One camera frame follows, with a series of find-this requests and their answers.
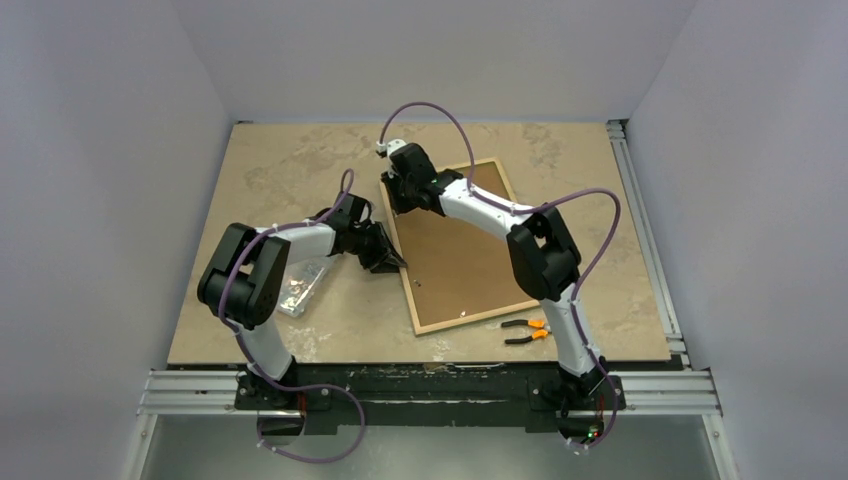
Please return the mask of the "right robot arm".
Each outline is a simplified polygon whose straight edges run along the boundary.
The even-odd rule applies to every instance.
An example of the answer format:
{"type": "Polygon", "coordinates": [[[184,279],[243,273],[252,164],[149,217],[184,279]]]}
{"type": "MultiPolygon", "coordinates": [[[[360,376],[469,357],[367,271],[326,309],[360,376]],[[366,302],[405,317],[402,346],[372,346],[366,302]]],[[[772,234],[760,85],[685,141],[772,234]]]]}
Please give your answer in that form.
{"type": "Polygon", "coordinates": [[[390,162],[381,180],[394,213],[431,211],[505,242],[516,283],[539,302],[552,331],[564,399],[576,407],[596,399],[606,371],[579,317],[581,254],[559,211],[511,202],[475,185],[469,174],[437,171],[416,143],[392,140],[378,144],[376,152],[390,162]]]}

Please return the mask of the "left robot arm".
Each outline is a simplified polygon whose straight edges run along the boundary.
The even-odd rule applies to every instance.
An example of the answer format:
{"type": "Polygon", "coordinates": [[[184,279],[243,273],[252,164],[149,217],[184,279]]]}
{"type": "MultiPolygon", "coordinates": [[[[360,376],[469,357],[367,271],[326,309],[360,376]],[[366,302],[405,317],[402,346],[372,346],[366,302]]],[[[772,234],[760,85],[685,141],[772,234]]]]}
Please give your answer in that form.
{"type": "Polygon", "coordinates": [[[198,299],[232,331],[249,371],[262,379],[260,397],[272,408],[289,407],[308,389],[299,383],[295,357],[272,319],[287,266],[350,254],[371,273],[406,267],[371,210],[368,200],[341,193],[333,206],[301,222],[267,229],[233,223],[216,247],[198,299]]]}

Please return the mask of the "orange black pliers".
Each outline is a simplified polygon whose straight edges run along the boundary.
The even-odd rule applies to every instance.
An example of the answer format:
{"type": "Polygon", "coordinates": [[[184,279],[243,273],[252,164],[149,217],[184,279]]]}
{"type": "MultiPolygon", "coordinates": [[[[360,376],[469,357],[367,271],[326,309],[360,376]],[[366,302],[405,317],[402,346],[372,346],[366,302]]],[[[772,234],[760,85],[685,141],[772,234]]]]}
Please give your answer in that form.
{"type": "Polygon", "coordinates": [[[551,329],[544,320],[514,319],[504,321],[500,324],[501,329],[523,328],[526,335],[504,340],[505,345],[522,345],[532,343],[535,340],[546,338],[551,334],[551,329]]]}

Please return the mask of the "green picture frame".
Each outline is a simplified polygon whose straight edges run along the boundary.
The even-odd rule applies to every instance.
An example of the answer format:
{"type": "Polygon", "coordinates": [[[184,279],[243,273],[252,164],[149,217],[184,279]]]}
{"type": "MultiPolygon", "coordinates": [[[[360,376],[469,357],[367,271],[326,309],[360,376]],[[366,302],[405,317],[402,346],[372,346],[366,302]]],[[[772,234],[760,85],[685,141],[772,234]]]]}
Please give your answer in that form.
{"type": "Polygon", "coordinates": [[[416,209],[396,214],[380,184],[416,335],[538,306],[517,285],[505,242],[469,223],[416,209]]]}

